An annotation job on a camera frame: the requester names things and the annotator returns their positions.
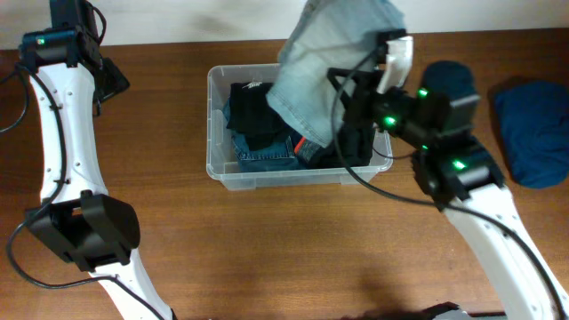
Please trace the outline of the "light blue denim jeans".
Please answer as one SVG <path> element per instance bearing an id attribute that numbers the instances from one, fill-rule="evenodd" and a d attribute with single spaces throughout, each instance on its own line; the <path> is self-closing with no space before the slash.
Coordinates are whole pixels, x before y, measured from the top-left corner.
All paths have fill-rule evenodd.
<path id="1" fill-rule="evenodd" d="M 329 68 L 352 69 L 376 47 L 380 32 L 404 29 L 404 15 L 389 0 L 309 0 L 278 54 L 269 106 L 301 136 L 325 148 L 341 112 Z"/>

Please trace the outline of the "dark blue denim jeans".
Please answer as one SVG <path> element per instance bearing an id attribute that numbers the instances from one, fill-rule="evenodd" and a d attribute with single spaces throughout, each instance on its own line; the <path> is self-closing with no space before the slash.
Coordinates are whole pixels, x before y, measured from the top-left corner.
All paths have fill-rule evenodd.
<path id="1" fill-rule="evenodd" d="M 228 100 L 222 112 L 228 125 Z M 285 141 L 274 143 L 268 148 L 257 151 L 251 151 L 248 148 L 242 134 L 228 130 L 231 133 L 234 154 L 241 172 L 296 171 L 306 168 L 302 160 L 295 155 L 294 148 L 301 141 L 301 136 L 293 129 Z"/>

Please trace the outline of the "black Nike t-shirt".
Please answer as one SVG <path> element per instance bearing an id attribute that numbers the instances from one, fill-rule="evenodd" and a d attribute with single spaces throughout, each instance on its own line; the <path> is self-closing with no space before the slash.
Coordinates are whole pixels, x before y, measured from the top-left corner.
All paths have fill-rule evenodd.
<path id="1" fill-rule="evenodd" d="M 268 104 L 272 83 L 233 83 L 228 97 L 227 128 L 244 136 L 251 151 L 285 141 L 292 128 Z"/>

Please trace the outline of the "navy blue garment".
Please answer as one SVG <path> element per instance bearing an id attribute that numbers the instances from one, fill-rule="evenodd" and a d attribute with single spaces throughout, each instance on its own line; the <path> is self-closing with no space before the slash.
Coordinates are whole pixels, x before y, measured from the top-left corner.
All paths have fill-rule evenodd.
<path id="1" fill-rule="evenodd" d="M 568 89 L 546 81 L 495 94 L 493 107 L 513 180 L 549 188 L 568 177 Z"/>

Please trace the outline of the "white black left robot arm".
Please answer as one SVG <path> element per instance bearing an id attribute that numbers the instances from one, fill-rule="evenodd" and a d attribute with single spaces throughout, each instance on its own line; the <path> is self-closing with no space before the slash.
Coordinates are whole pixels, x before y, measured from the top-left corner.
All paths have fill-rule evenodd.
<path id="1" fill-rule="evenodd" d="M 173 319 L 143 267 L 136 212 L 109 196 L 100 173 L 93 119 L 130 86 L 100 53 L 107 22 L 88 1 L 52 1 L 50 14 L 51 27 L 25 34 L 20 45 L 44 150 L 41 204 L 21 227 L 87 273 L 87 283 L 100 283 L 123 318 Z"/>

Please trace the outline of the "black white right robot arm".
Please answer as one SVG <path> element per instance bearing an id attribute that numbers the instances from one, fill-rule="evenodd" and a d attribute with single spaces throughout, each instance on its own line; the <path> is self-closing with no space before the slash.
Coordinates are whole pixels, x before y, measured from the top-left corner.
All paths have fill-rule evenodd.
<path id="1" fill-rule="evenodd" d="M 413 146 L 414 178 L 459 231 L 509 319 L 566 319 L 568 294 L 517 213 L 500 167 L 472 133 L 480 97 L 469 68 L 430 64 L 416 96 L 382 88 L 389 70 L 329 68 L 334 101 L 349 124 L 375 124 Z"/>

